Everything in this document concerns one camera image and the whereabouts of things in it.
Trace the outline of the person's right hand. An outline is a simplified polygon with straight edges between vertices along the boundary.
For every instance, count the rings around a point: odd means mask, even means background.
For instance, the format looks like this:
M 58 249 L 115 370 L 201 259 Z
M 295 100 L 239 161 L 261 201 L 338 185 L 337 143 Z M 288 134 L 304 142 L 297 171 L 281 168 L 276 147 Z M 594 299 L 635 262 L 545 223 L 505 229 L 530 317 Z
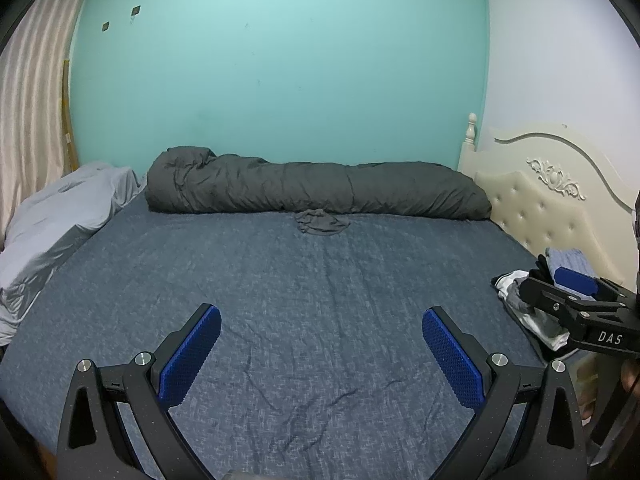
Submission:
M 640 363 L 638 360 L 626 360 L 620 368 L 620 383 L 627 392 L 639 395 Z

